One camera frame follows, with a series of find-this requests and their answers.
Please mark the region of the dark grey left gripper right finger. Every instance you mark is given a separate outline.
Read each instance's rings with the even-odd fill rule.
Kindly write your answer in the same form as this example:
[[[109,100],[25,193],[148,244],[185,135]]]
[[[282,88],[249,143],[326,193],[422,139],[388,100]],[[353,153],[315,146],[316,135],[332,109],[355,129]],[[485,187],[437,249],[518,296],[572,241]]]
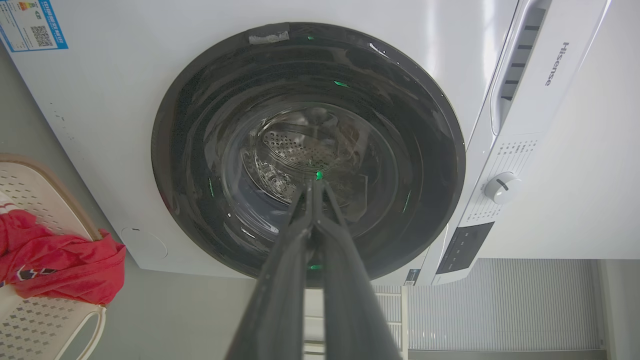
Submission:
[[[313,181],[327,360],[398,360],[400,352],[329,183]]]

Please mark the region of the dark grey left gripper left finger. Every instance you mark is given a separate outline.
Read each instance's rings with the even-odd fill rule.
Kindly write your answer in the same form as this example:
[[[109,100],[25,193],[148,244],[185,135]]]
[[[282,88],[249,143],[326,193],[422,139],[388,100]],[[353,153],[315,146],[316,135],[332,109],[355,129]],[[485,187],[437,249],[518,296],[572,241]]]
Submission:
[[[297,187],[227,351],[227,360],[301,360],[312,183]]]

